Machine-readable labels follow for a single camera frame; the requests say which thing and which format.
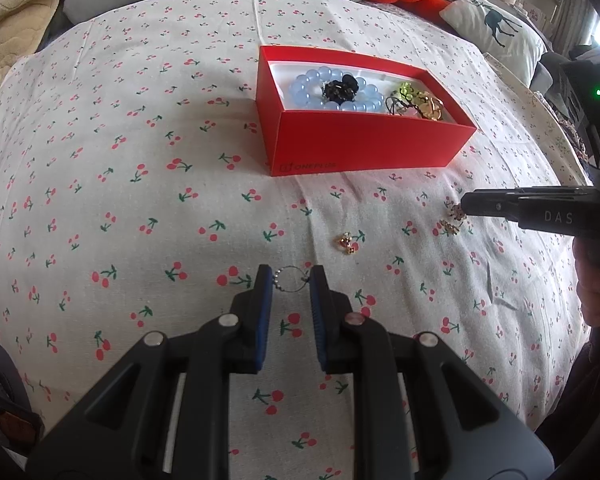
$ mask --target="bed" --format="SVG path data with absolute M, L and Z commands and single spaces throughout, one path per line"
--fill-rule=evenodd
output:
M 478 131 L 447 168 L 271 178 L 261 44 L 426 68 Z M 443 221 L 475 188 L 584 181 L 528 89 L 414 16 L 346 0 L 147 0 L 77 25 L 2 83 L 0 344 L 49 429 L 143 333 L 196 330 L 260 263 L 293 266 L 295 283 L 322 264 L 355 310 L 436 332 L 535 428 L 588 337 L 571 240 L 481 218 L 454 235 Z M 334 242 L 345 231 L 353 256 Z M 266 366 L 232 379 L 232 478 L 351 475 L 352 387 L 320 373 L 312 332 L 308 288 L 275 291 Z

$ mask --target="hand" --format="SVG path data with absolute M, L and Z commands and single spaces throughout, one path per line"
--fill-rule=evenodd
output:
M 580 238 L 573 240 L 573 256 L 576 259 L 578 286 L 576 291 L 582 302 L 584 322 L 592 327 L 600 326 L 600 268 L 590 263 L 587 248 Z

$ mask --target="deer print pillow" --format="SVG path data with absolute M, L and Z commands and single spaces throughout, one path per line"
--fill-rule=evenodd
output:
M 531 85 L 536 64 L 546 52 L 536 32 L 487 0 L 458 0 L 440 12 L 456 32 L 488 52 L 525 86 Z

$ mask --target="oneplus logo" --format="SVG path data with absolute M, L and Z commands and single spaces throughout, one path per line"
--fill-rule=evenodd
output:
M 292 162 L 287 164 L 280 164 L 280 173 L 289 173 L 290 171 L 296 170 L 324 170 L 328 168 L 335 168 L 335 162 L 311 162 L 304 164 L 294 164 Z
M 551 211 L 545 211 L 544 221 L 570 225 L 573 223 L 573 213 L 567 213 L 563 219 L 559 211 L 555 215 Z

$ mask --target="black hair clip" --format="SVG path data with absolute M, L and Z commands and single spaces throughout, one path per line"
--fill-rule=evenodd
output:
M 358 93 L 358 82 L 351 74 L 342 76 L 342 81 L 333 80 L 324 85 L 322 95 L 327 101 L 333 101 L 341 105 L 344 101 L 353 101 Z

